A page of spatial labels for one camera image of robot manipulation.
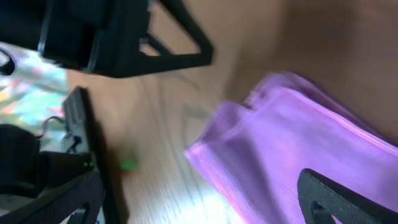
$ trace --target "wood grain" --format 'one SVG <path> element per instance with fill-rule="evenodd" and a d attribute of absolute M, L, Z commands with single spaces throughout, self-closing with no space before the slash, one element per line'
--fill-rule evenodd
<path fill-rule="evenodd" d="M 290 70 L 396 140 L 398 5 L 352 0 L 185 0 L 216 47 L 210 67 L 122 80 L 69 71 L 90 90 L 106 147 L 136 160 L 121 176 L 130 223 L 241 223 L 183 151 L 222 100 L 242 101 L 268 71 Z M 196 51 L 161 7 L 152 31 L 175 52 Z"/>

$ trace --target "folded cloth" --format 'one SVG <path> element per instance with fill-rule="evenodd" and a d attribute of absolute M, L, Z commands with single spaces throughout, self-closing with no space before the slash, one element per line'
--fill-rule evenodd
<path fill-rule="evenodd" d="M 304 168 L 398 211 L 398 151 L 317 87 L 272 73 L 247 106 L 223 103 L 185 152 L 248 223 L 305 223 Z"/>

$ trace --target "cloth fold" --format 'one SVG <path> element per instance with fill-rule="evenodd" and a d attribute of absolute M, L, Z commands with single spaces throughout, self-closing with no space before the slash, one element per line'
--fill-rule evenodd
<path fill-rule="evenodd" d="M 398 211 L 396 147 L 315 85 L 272 73 L 245 104 L 223 103 L 185 155 L 248 223 L 305 223 L 305 168 Z"/>

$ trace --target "wooden surface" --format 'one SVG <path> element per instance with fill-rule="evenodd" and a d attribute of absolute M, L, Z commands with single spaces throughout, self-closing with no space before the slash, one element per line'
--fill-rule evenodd
<path fill-rule="evenodd" d="M 130 223 L 239 223 L 183 151 L 222 100 L 242 101 L 268 71 L 290 70 L 397 139 L 398 7 L 382 0 L 184 0 L 216 47 L 210 67 L 115 80 L 69 72 L 87 86 Z M 151 29 L 174 51 L 195 46 L 154 6 Z"/>

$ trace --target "purple towel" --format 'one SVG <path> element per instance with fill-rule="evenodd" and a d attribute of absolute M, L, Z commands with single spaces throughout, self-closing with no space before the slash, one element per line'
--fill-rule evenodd
<path fill-rule="evenodd" d="M 185 155 L 248 223 L 305 223 L 304 168 L 398 212 L 397 148 L 310 82 L 273 73 L 246 103 L 223 103 Z"/>

